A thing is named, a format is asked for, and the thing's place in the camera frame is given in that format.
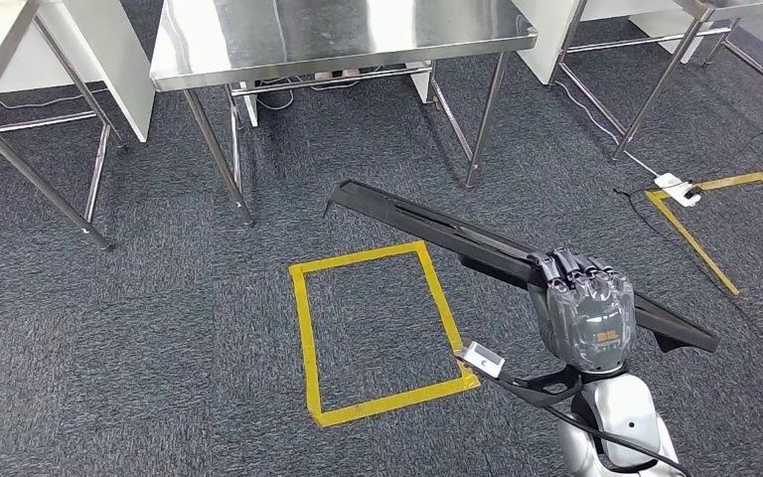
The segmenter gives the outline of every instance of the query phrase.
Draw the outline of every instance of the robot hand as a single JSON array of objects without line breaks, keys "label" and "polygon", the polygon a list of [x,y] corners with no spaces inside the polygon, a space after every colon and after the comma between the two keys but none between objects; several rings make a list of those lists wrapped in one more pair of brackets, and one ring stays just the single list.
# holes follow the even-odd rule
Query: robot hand
[{"label": "robot hand", "polygon": [[633,285],[601,260],[557,248],[529,255],[546,290],[530,289],[539,335],[556,357],[584,374],[620,370],[636,334]]}]

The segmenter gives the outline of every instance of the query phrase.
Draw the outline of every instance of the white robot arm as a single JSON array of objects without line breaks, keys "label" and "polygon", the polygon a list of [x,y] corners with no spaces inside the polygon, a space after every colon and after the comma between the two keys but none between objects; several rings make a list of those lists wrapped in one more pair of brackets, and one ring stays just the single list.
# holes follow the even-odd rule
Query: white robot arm
[{"label": "white robot arm", "polygon": [[[335,186],[332,203],[452,250],[464,266],[529,292],[539,334],[564,370],[516,379],[502,370],[503,358],[475,342],[455,356],[560,419],[573,475],[689,477],[648,387],[628,374],[627,359],[637,327],[652,331],[663,352],[686,346],[714,352],[714,333],[634,292],[626,276],[594,257],[566,248],[542,253],[353,180]],[[571,414],[553,407],[569,398]]]},{"label": "white robot arm", "polygon": [[[587,412],[583,409],[579,409],[579,413],[573,412],[569,415],[572,419],[585,422],[586,419],[593,418],[598,429],[629,439],[677,462],[668,428],[654,409],[651,392],[642,380],[625,374],[596,381],[584,385],[579,396],[589,408]],[[622,472],[613,472],[601,463],[597,443],[592,435],[565,421],[557,424],[557,433],[566,466],[575,477],[683,475],[659,460],[604,440],[601,442],[604,455],[622,469]],[[624,469],[633,469],[635,472],[625,473]]]},{"label": "white robot arm", "polygon": [[[566,467],[575,477],[689,475],[679,465],[668,428],[654,408],[650,390],[639,378],[620,373],[590,379],[567,368],[526,381],[510,378],[502,371],[505,360],[476,342],[455,356],[482,376],[561,419],[557,424],[560,446]],[[548,392],[546,388],[554,385],[563,385],[564,390]],[[551,406],[567,396],[573,396],[570,414]],[[629,447],[609,439],[627,441]],[[613,469],[604,465],[602,455],[615,466]]]}]

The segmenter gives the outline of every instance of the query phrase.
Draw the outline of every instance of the white adapter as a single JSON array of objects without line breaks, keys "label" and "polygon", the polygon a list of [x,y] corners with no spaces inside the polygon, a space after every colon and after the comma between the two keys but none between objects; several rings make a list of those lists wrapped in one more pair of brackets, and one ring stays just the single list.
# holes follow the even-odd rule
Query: white adapter
[{"label": "white adapter", "polygon": [[700,188],[695,187],[691,181],[681,181],[674,174],[667,172],[654,179],[654,182],[683,207],[694,207],[700,202]]}]

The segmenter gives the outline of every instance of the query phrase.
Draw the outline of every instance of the stainless steel table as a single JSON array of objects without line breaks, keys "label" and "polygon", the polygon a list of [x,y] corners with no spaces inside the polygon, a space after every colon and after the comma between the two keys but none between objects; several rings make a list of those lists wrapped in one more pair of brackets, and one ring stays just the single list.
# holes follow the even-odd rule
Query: stainless steel table
[{"label": "stainless steel table", "polygon": [[[151,79],[157,90],[181,89],[192,108],[243,222],[252,217],[240,190],[238,108],[234,98],[312,85],[430,73],[434,97],[470,162],[480,165],[485,134],[510,52],[532,48],[536,30],[511,0],[165,0]],[[436,60],[498,53],[474,151],[434,77]],[[378,71],[345,79],[232,89],[255,82],[346,68],[432,61],[431,67]],[[231,110],[234,173],[195,87],[223,85]]]},{"label": "stainless steel table", "polygon": [[[745,64],[753,68],[756,72],[761,74],[763,76],[763,67],[759,65],[755,60],[750,58],[746,53],[741,51],[738,47],[736,47],[734,44],[732,44],[729,41],[729,36],[734,31],[736,26],[738,25],[738,21],[741,18],[744,17],[750,17],[755,15],[763,15],[763,0],[674,0],[679,4],[684,11],[689,13],[693,20],[691,24],[688,26],[686,32],[682,35],[669,35],[665,37],[659,37],[659,38],[649,38],[649,39],[641,39],[641,40],[627,40],[627,41],[621,41],[621,42],[610,42],[605,44],[598,44],[598,45],[583,45],[583,46],[570,46],[572,38],[574,36],[574,32],[577,28],[577,25],[580,23],[581,16],[583,14],[583,10],[586,7],[586,0],[582,0],[575,17],[572,19],[572,22],[569,26],[569,33],[566,36],[565,43],[563,44],[563,47],[560,52],[560,57],[558,59],[558,66],[561,70],[563,70],[564,73],[569,77],[569,79],[574,82],[575,85],[580,88],[581,92],[586,95],[586,97],[589,98],[590,101],[595,105],[596,108],[598,108],[599,111],[607,118],[607,120],[610,121],[610,123],[615,127],[618,131],[618,133],[621,135],[621,139],[619,140],[618,147],[616,148],[615,153],[613,154],[613,158],[618,157],[619,154],[624,152],[627,149],[628,144],[630,144],[631,141],[633,141],[634,136],[636,135],[637,131],[639,130],[639,126],[642,123],[642,120],[647,115],[648,111],[651,109],[651,105],[656,101],[657,97],[660,95],[660,92],[662,91],[663,87],[665,86],[668,79],[671,77],[672,73],[674,72],[675,68],[677,67],[677,64],[681,61],[683,58],[683,55],[686,53],[688,48],[691,46],[692,42],[696,37],[701,36],[707,36],[707,35],[720,35],[720,40],[715,45],[715,47],[712,49],[712,51],[709,53],[706,61],[704,62],[704,65],[708,65],[711,63],[712,59],[715,57],[715,55],[718,53],[720,47],[726,47],[730,53],[741,59]],[[731,24],[727,27],[721,27],[721,28],[712,28],[712,29],[702,29],[702,27],[708,23],[719,21],[719,20],[732,20]],[[605,50],[609,48],[620,48],[620,47],[626,47],[631,45],[644,45],[648,43],[661,43],[661,42],[667,42],[671,40],[680,40],[680,44],[675,49],[674,53],[672,54],[671,60],[669,61],[668,66],[666,67],[665,71],[663,72],[662,76],[658,79],[657,83],[654,85],[648,96],[645,98],[644,103],[639,108],[639,112],[636,113],[631,123],[625,127],[624,125],[619,122],[618,119],[616,119],[615,115],[601,102],[600,99],[598,99],[595,94],[592,93],[592,91],[586,86],[586,84],[583,83],[583,81],[580,80],[580,78],[571,70],[571,68],[565,63],[565,56],[567,54],[574,54],[574,53],[582,53],[582,52],[589,52],[589,51],[595,51],[595,50]]]},{"label": "stainless steel table", "polygon": [[100,144],[98,146],[98,153],[95,157],[95,169],[92,174],[91,185],[89,189],[89,198],[86,203],[86,209],[84,215],[81,215],[75,210],[60,193],[55,190],[51,184],[45,180],[42,176],[34,170],[34,168],[28,164],[16,149],[13,148],[0,134],[0,154],[5,159],[10,161],[16,169],[19,170],[29,181],[31,181],[58,209],[60,209],[69,219],[72,220],[85,234],[89,235],[94,243],[96,243],[101,249],[110,249],[110,242],[99,234],[95,228],[91,225],[91,218],[94,213],[95,201],[97,198],[97,189],[100,182],[100,173],[103,167],[103,159],[106,154],[106,143],[109,136],[115,138],[119,144],[123,144],[121,137],[115,130],[109,118],[103,112],[98,105],[94,96],[92,96],[85,83],[80,80],[79,75],[75,71],[75,68],[70,63],[69,59],[63,53],[63,50],[57,44],[56,40],[52,36],[51,32],[45,26],[45,24],[37,16],[37,10],[39,9],[39,0],[0,0],[0,79],[4,70],[16,53],[16,49],[19,43],[22,41],[27,30],[32,24],[35,24],[42,34],[43,38],[48,43],[54,55],[60,60],[61,65],[69,74],[71,79],[75,82],[75,85],[79,89],[82,96],[88,103],[91,111],[70,114],[68,116],[59,116],[55,118],[46,118],[34,121],[27,121],[16,124],[8,124],[0,126],[0,133],[5,131],[11,131],[16,129],[27,129],[31,127],[38,127],[50,124],[57,124],[62,122],[69,122],[73,120],[80,120],[89,117],[98,117],[103,123],[103,129],[101,131]]}]

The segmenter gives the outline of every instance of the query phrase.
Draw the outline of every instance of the yellow tape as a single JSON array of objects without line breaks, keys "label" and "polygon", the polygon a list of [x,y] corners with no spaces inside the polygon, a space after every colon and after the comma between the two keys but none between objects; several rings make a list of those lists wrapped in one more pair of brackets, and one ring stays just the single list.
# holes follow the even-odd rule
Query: yellow tape
[{"label": "yellow tape", "polygon": [[304,273],[409,252],[415,252],[419,258],[422,271],[425,274],[425,280],[428,282],[428,289],[431,292],[434,303],[437,305],[437,310],[440,313],[440,320],[443,323],[443,329],[449,339],[449,346],[451,346],[453,350],[462,348],[463,344],[460,335],[458,334],[457,326],[455,326],[455,322],[452,319],[452,312],[449,310],[449,304],[446,302],[446,298],[443,295],[440,281],[437,279],[434,266],[431,264],[431,258],[428,256],[428,249],[425,247],[423,241],[350,253],[348,255],[325,258],[308,263],[298,263],[289,267],[291,278],[294,283],[297,318],[300,328],[300,341],[302,343],[303,368],[305,369],[306,405],[308,406],[309,412],[311,412],[311,416],[321,427],[340,424],[431,399],[443,398],[455,393],[471,390],[480,385],[478,377],[458,363],[458,368],[461,372],[460,378],[406,391],[404,393],[398,393],[392,396],[380,397],[378,399],[348,405],[334,410],[323,410],[320,400],[320,383],[317,373],[317,353],[314,347],[314,333],[312,331],[311,312],[308,305],[308,292],[306,290]]},{"label": "yellow tape", "polygon": [[[763,183],[763,172],[753,172],[750,174],[743,174],[740,176],[735,177],[728,177],[725,179],[717,179],[714,181],[707,181],[700,184],[697,184],[701,189],[704,189],[705,191],[710,191],[712,189],[720,189],[722,187],[729,187],[729,186],[738,186],[741,184],[748,184],[751,182],[762,182]],[[666,191],[654,191],[654,192],[646,192],[645,193],[648,196],[648,199],[651,200],[651,203],[654,204],[654,206],[660,210],[660,212],[663,213],[663,215],[666,217],[666,219],[669,220],[669,222],[672,223],[672,225],[677,229],[677,231],[680,233],[680,235],[683,236],[684,239],[688,242],[689,245],[691,245],[692,248],[694,248],[694,251],[697,252],[698,255],[700,255],[701,258],[703,258],[703,261],[706,262],[706,265],[715,273],[715,275],[718,277],[719,280],[726,286],[730,292],[732,292],[733,295],[737,295],[739,293],[738,288],[732,283],[732,281],[729,279],[729,277],[726,276],[726,274],[721,271],[720,267],[712,260],[711,257],[709,257],[708,253],[703,249],[702,246],[700,246],[699,243],[697,243],[697,240],[694,239],[694,237],[691,236],[691,234],[686,230],[686,228],[683,226],[683,224],[680,223],[680,221],[677,220],[676,217],[674,217],[674,214],[672,211],[668,208],[668,206],[665,205],[663,200],[668,197],[668,193]]]},{"label": "yellow tape", "polygon": [[735,287],[735,285],[732,284],[732,281],[726,276],[726,274],[721,271],[721,269],[718,267],[718,265],[715,263],[715,260],[713,260],[708,253],[706,253],[706,250],[703,249],[702,246],[700,246],[699,243],[697,243],[697,240],[694,239],[694,237],[691,236],[691,234],[686,230],[685,227],[683,227],[683,224],[680,223],[680,221],[677,220],[676,217],[674,217],[674,214],[671,212],[671,210],[663,203],[662,198],[660,198],[659,195],[655,193],[647,193],[648,199],[651,200],[651,203],[654,204],[654,206],[657,207],[657,209],[660,210],[660,212],[663,213],[664,216],[666,216],[666,219],[669,220],[669,222],[672,223],[675,229],[677,229],[677,232],[680,233],[680,235],[683,236],[684,239],[688,242],[689,245],[691,245],[692,248],[694,248],[694,251],[697,252],[698,255],[700,255],[701,258],[703,258],[703,261],[706,262],[706,265],[709,266],[709,268],[715,273],[715,275],[718,277],[719,280],[721,280],[721,283],[723,283],[727,288],[729,288],[729,291],[733,295],[737,295],[738,288]]},{"label": "yellow tape", "polygon": [[373,250],[359,251],[356,253],[349,253],[341,256],[333,256],[331,258],[324,258],[322,260],[309,261],[307,263],[299,263],[292,265],[293,267],[299,267],[304,273],[311,271],[325,270],[326,268],[335,268],[336,266],[351,265],[360,261],[370,261],[377,258],[383,258],[385,256],[400,255],[408,253],[410,251],[416,251],[415,243],[403,243],[401,245],[385,246],[383,248],[376,248]]}]

